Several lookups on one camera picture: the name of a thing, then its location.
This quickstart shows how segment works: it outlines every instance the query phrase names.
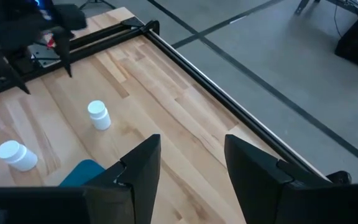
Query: concrete floor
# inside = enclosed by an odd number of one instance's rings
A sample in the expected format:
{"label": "concrete floor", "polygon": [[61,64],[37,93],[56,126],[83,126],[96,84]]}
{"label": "concrete floor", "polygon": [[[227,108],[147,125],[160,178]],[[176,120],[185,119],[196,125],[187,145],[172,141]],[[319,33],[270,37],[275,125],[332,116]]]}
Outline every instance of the concrete floor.
{"label": "concrete floor", "polygon": [[[108,1],[159,20],[169,44],[320,171],[358,182],[358,66],[333,54],[333,4],[294,16],[299,0]],[[336,20],[344,34],[357,16],[338,8]]]}

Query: wooden table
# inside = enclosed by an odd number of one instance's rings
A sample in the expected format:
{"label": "wooden table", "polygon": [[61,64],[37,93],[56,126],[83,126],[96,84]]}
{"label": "wooden table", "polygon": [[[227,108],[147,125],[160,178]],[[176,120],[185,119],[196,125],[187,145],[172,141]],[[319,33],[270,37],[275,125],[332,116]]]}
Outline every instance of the wooden table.
{"label": "wooden table", "polygon": [[[133,17],[125,8],[88,19],[79,36]],[[224,136],[277,156],[251,130],[144,37],[0,93],[0,143],[15,139],[39,157],[18,172],[0,160],[0,186],[58,185],[84,159],[107,168],[151,134],[162,137],[160,182],[152,223],[245,223],[227,174]],[[87,105],[105,102],[107,131]]]}

